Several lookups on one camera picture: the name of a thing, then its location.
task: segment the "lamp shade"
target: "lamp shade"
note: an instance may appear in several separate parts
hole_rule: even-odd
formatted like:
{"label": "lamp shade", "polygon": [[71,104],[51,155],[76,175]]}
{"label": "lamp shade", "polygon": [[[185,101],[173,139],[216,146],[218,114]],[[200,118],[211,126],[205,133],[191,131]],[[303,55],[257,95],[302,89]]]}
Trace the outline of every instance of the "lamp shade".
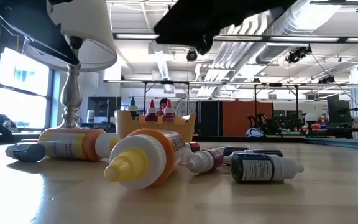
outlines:
{"label": "lamp shade", "polygon": [[[48,13],[55,24],[62,25],[62,34],[67,42],[69,36],[84,40],[78,52],[80,72],[97,72],[116,63],[117,53],[105,0],[75,0],[56,4]],[[28,42],[24,44],[23,51],[26,56],[52,69],[68,71],[65,62],[31,47]]]}

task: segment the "monitor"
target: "monitor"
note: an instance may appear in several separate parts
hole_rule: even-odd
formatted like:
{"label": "monitor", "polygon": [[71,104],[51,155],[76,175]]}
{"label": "monitor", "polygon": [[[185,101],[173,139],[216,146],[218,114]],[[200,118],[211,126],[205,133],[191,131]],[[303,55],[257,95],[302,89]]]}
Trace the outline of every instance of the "monitor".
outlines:
{"label": "monitor", "polygon": [[343,100],[328,100],[327,102],[330,126],[342,127],[343,124],[351,124],[349,102]]}
{"label": "monitor", "polygon": [[114,112],[121,108],[121,97],[100,97],[94,96],[88,98],[88,110],[94,110],[95,123],[103,118],[103,122],[112,122],[108,121],[107,118],[114,117]]}

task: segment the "person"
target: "person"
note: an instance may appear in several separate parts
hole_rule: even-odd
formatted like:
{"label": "person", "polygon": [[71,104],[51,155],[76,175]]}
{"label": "person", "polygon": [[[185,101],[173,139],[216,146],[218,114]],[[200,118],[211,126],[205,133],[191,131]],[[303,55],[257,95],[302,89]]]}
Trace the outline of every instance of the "person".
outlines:
{"label": "person", "polygon": [[168,99],[162,98],[160,100],[160,109],[157,111],[157,116],[163,116],[164,115],[164,108],[167,107]]}

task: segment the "table surface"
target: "table surface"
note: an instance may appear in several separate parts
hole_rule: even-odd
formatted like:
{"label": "table surface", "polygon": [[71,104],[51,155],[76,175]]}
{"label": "table surface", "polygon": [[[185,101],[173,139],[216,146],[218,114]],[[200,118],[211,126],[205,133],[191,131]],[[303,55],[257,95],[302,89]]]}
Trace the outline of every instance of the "table surface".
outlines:
{"label": "table surface", "polygon": [[0,223],[358,224],[358,150],[312,144],[202,143],[279,149],[305,166],[285,183],[237,184],[227,167],[177,169],[163,187],[130,191],[106,162],[15,162],[0,146]]}

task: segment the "orange basket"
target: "orange basket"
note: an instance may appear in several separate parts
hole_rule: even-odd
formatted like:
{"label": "orange basket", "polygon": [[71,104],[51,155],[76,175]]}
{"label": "orange basket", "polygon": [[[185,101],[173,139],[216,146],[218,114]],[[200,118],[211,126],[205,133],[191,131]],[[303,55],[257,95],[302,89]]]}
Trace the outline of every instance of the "orange basket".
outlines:
{"label": "orange basket", "polygon": [[176,131],[179,133],[186,142],[192,142],[194,124],[196,122],[196,115],[188,116],[177,116],[175,117],[174,124],[163,124],[162,116],[158,116],[157,123],[146,123],[144,115],[139,115],[139,122],[132,120],[131,112],[117,110],[114,112],[114,117],[116,120],[116,132],[121,139],[125,138],[129,133],[142,129],[142,128],[151,128],[157,130],[167,130],[167,131]]}

